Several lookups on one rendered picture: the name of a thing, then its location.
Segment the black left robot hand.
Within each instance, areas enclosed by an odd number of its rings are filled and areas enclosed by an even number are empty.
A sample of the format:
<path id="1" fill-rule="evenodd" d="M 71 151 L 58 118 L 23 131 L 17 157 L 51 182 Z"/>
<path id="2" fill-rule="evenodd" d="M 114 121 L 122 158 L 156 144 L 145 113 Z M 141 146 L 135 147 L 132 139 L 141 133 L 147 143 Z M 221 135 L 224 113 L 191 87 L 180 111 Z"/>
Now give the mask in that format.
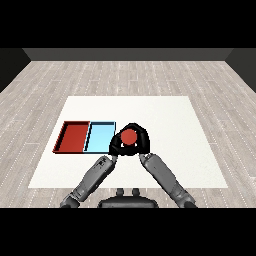
<path id="1" fill-rule="evenodd" d="M 122 128 L 117 134 L 115 134 L 109 144 L 108 154 L 111 156 L 133 156 L 136 154 L 136 151 L 131 146 L 122 147 L 121 134 L 127 129 L 131 129 L 132 124 L 129 123 L 124 128 Z"/>

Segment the red shallow open box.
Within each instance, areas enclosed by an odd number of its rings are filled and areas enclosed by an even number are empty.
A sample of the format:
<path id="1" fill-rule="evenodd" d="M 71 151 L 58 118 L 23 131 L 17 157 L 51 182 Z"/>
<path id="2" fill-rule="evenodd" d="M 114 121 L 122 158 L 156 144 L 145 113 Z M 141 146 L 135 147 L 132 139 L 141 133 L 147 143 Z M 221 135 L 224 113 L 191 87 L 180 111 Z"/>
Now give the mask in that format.
<path id="1" fill-rule="evenodd" d="M 65 121 L 56 140 L 53 153 L 82 154 L 89 124 L 89 121 Z"/>

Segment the light blue shallow open box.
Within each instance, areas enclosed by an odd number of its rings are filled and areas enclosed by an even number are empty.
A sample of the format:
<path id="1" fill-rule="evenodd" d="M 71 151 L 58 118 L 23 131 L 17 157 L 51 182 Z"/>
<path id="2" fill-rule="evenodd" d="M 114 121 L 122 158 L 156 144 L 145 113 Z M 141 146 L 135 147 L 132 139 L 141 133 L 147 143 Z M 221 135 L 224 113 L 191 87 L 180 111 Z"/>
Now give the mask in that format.
<path id="1" fill-rule="evenodd" d="M 108 153 L 115 130 L 114 121 L 92 121 L 86 135 L 83 152 L 85 154 Z"/>

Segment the dark grey robot body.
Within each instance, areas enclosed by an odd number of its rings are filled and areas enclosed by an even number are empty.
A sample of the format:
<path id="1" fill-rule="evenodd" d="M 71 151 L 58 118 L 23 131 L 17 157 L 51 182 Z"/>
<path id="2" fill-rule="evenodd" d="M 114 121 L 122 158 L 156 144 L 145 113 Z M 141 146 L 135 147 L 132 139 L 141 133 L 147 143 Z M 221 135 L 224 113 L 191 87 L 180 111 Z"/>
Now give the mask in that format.
<path id="1" fill-rule="evenodd" d="M 98 208 L 158 208 L 158 204 L 155 200 L 142 197 L 138 188 L 132 189 L 131 196 L 125 196 L 124 189 L 118 188 L 116 195 L 101 200 Z"/>

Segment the small red can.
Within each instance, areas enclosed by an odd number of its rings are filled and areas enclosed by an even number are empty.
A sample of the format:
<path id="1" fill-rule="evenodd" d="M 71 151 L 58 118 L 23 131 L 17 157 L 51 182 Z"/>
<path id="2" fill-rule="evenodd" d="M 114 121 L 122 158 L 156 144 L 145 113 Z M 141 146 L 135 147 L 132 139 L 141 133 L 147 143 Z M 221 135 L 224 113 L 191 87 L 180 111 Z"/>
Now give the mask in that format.
<path id="1" fill-rule="evenodd" d="M 126 129 L 121 132 L 121 141 L 124 146 L 134 146 L 137 141 L 137 133 L 133 129 Z"/>

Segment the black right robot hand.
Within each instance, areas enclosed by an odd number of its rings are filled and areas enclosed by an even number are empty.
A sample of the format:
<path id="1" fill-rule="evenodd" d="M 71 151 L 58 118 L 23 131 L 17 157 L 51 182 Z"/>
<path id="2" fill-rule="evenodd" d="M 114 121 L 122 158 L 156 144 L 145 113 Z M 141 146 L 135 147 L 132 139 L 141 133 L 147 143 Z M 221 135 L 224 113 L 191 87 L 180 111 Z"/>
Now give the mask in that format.
<path id="1" fill-rule="evenodd" d="M 139 154 L 148 154 L 150 152 L 150 139 L 145 128 L 137 123 L 129 123 L 128 128 L 134 130 L 137 134 L 137 146 L 128 148 L 128 156 Z"/>

